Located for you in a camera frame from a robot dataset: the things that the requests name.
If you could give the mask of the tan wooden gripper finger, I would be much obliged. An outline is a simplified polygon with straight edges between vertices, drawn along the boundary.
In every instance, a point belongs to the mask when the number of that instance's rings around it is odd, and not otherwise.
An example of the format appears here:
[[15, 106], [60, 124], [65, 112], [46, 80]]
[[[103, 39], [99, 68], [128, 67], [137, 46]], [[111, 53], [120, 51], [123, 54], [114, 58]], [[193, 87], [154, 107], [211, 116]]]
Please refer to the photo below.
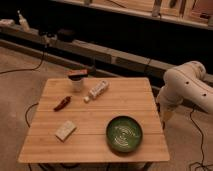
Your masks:
[[163, 121], [167, 122], [173, 115], [172, 111], [166, 111], [163, 115]]

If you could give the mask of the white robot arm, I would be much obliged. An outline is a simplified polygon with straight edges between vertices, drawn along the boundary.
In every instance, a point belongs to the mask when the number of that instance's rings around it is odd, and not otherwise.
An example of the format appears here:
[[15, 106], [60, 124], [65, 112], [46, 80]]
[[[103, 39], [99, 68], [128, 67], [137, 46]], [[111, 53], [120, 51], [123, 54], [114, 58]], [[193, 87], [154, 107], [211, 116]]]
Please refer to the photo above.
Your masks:
[[163, 122], [172, 117], [173, 111], [184, 99], [213, 114], [213, 87], [203, 81], [205, 74], [206, 69], [199, 61], [186, 62], [164, 73], [164, 85], [156, 98]]

